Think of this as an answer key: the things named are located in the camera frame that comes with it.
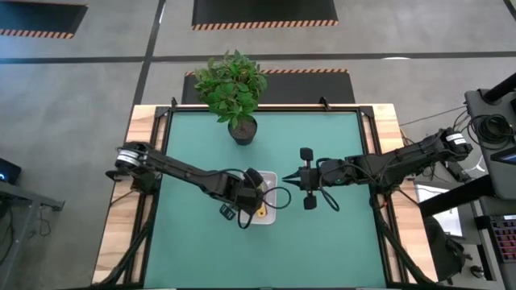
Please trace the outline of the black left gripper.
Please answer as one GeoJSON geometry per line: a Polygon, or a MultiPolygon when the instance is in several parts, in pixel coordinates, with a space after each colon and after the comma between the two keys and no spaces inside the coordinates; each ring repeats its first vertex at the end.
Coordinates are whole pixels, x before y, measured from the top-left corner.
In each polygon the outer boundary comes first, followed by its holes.
{"type": "Polygon", "coordinates": [[[237,211],[243,211],[252,218],[262,204],[264,190],[260,186],[264,178],[253,168],[248,168],[241,174],[241,177],[229,175],[224,191],[226,201],[219,209],[229,221],[235,217],[237,211]]]}

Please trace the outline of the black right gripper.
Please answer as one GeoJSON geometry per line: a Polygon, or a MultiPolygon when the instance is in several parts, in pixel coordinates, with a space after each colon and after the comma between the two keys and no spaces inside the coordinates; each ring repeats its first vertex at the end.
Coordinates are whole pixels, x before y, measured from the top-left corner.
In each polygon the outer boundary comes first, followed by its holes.
{"type": "Polygon", "coordinates": [[[314,195],[314,190],[317,189],[315,184],[315,178],[318,176],[318,171],[311,167],[311,162],[314,160],[313,150],[308,147],[302,147],[300,149],[301,159],[305,162],[301,171],[297,170],[286,178],[298,178],[299,180],[287,180],[282,179],[283,182],[300,186],[302,190],[306,191],[306,197],[303,199],[303,206],[305,210],[315,209],[317,207],[317,198],[314,195]]]}

